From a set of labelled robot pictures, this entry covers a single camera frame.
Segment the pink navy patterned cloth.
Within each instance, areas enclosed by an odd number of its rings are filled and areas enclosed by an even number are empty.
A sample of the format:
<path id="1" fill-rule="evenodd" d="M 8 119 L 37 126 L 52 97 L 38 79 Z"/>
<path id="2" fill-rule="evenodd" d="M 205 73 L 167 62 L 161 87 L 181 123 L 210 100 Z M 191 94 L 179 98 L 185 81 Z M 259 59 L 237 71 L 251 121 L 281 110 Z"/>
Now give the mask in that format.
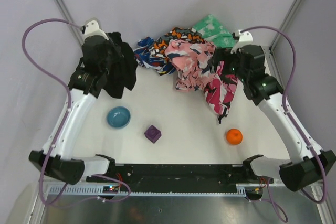
<path id="1" fill-rule="evenodd" d="M 190 43 L 174 40 L 169 44 L 165 55 L 177 70 L 177 90 L 189 92 L 205 89 L 215 76 L 208 64 L 215 49 L 212 42 Z"/>

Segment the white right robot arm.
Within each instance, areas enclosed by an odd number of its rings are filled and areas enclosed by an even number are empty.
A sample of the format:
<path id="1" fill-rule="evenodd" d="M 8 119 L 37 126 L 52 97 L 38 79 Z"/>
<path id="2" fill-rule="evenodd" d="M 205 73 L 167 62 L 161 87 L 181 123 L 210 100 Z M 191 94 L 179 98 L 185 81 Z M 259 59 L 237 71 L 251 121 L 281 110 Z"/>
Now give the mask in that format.
<path id="1" fill-rule="evenodd" d="M 272 123 L 289 155 L 288 160 L 255 155 L 244 163 L 258 176 L 281 180 L 291 191 L 304 189 L 326 175 L 335 163 L 335 153 L 315 142 L 286 103 L 278 80 L 266 73 L 261 46 L 244 45 L 231 49 L 229 71 L 243 84 L 248 100 L 253 101 Z"/>

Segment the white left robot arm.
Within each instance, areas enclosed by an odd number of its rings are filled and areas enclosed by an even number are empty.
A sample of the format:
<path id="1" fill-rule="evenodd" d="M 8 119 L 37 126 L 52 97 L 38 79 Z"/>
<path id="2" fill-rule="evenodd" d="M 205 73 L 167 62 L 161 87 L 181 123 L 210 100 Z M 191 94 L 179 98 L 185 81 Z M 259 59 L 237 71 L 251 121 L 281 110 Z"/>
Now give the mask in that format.
<path id="1" fill-rule="evenodd" d="M 172 77 L 139 69 L 131 91 L 115 99 L 78 72 L 50 139 L 29 160 L 70 185 L 95 174 L 114 176 L 125 164 L 228 164 L 224 126 L 201 91 L 173 90 Z"/>

